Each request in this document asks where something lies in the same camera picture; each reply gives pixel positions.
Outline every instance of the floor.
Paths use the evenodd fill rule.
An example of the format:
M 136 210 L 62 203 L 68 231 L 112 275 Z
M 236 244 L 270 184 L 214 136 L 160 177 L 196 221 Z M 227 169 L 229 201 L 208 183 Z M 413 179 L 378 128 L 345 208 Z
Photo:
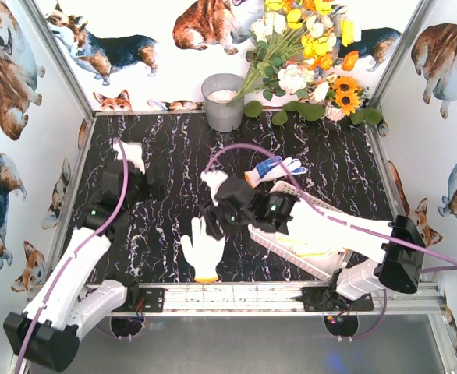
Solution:
M 239 129 L 221 134 L 209 129 L 203 113 L 109 115 L 97 117 L 85 161 L 70 233 L 85 202 L 100 182 L 105 161 L 115 156 L 110 139 L 143 144 L 146 167 L 164 182 L 161 202 L 137 204 L 133 210 L 129 243 L 107 254 L 88 280 L 102 281 L 112 269 L 127 272 L 144 283 L 193 281 L 193 269 L 179 244 L 190 234 L 190 219 L 209 199 L 199 175 L 211 156 L 231 143 L 255 143 L 283 157 L 298 157 L 309 173 L 298 178 L 312 195 L 356 216 L 391 219 L 374 156 L 362 129 L 345 123 L 304 122 L 291 117 L 282 127 L 271 124 L 271 113 L 246 118 Z M 216 168 L 243 176 L 264 157 L 247 150 L 226 153 Z M 271 183 L 259 188 L 269 190 Z M 352 258 L 352 263 L 362 259 Z M 308 281 L 314 278 L 250 240 L 247 230 L 229 238 L 218 265 L 222 281 Z

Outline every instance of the sunflower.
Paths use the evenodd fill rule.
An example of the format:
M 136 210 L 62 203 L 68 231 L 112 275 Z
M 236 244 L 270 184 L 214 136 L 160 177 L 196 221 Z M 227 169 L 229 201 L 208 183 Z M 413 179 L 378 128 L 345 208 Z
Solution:
M 336 104 L 345 112 L 346 115 L 355 113 L 355 109 L 360 106 L 360 98 L 353 91 L 336 91 Z
M 355 92 L 359 88 L 359 83 L 350 76 L 340 76 L 332 85 L 332 89 L 338 92 Z

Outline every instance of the wallpaper with dogs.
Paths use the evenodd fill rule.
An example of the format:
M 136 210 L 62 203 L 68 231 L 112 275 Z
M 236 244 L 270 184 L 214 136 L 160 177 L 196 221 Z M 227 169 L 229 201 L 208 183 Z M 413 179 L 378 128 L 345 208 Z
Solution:
M 83 116 L 22 6 L 0 0 L 0 372 L 3 320 L 47 275 Z
M 420 232 L 430 249 L 457 259 L 457 2 L 435 2 L 381 104 L 401 211 L 427 224 Z M 438 278 L 457 331 L 457 271 Z
M 351 72 L 372 92 L 402 37 L 419 0 L 337 2 L 340 14 L 363 28 L 360 42 L 338 43 L 338 61 L 351 50 L 360 61 Z M 246 75 L 251 24 L 264 0 L 38 0 L 56 43 L 96 111 L 196 110 L 203 108 L 201 83 L 210 75 Z M 266 105 L 279 106 L 289 97 Z

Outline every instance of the green leaf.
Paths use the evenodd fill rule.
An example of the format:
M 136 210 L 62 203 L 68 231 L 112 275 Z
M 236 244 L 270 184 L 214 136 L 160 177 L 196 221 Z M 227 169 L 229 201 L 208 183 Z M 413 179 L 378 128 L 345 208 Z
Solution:
M 284 109 L 285 111 L 296 111 L 296 105 L 298 103 L 299 103 L 298 100 L 290 101 L 290 102 L 282 105 L 282 109 Z
M 307 99 L 308 98 L 308 91 L 306 88 L 302 88 L 301 90 L 296 91 L 296 96 L 300 99 Z
M 273 96 L 273 95 L 272 95 L 272 92 L 271 92 L 270 90 L 265 89 L 265 90 L 263 91 L 263 97 L 264 97 L 265 99 L 267 99 L 268 101 L 271 101 L 271 100 L 272 100 L 272 96 Z
M 275 70 L 273 67 L 271 66 L 268 66 L 267 68 L 265 68 L 265 75 L 268 77 L 268 78 L 272 78 L 273 76 L 275 76 Z
M 272 117 L 272 123 L 277 126 L 282 126 L 288 121 L 288 114 L 285 111 L 278 111 Z
M 284 64 L 284 61 L 282 60 L 281 56 L 275 55 L 274 57 L 272 57 L 271 63 L 276 68 L 280 68 L 282 64 Z
M 278 90 L 276 90 L 274 92 L 274 95 L 277 96 L 277 97 L 282 97 L 282 96 L 285 95 L 285 91 L 282 88 L 279 88 Z
M 382 114 L 379 110 L 372 107 L 365 108 L 363 111 L 363 118 L 371 125 L 377 125 L 381 122 Z
M 350 115 L 350 121 L 354 125 L 360 125 L 363 122 L 363 114 L 361 111 L 356 111 Z
M 325 114 L 324 107 L 319 104 L 298 103 L 296 110 L 307 121 L 316 121 Z
M 263 111 L 263 105 L 258 100 L 250 101 L 244 107 L 244 114 L 246 117 L 256 118 Z
M 266 41 L 259 41 L 257 42 L 257 46 L 259 48 L 265 48 L 265 49 L 268 49 L 268 47 L 270 47 L 270 45 L 268 45 L 268 43 Z

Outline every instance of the white contents in bucket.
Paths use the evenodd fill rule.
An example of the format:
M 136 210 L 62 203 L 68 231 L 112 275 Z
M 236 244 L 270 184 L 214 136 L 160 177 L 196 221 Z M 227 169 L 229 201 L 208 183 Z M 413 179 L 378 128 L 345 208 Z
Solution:
M 230 102 L 234 97 L 236 97 L 237 92 L 231 90 L 219 90 L 215 91 L 210 96 L 208 96 L 208 100 L 211 100 L 215 103 L 225 104 Z

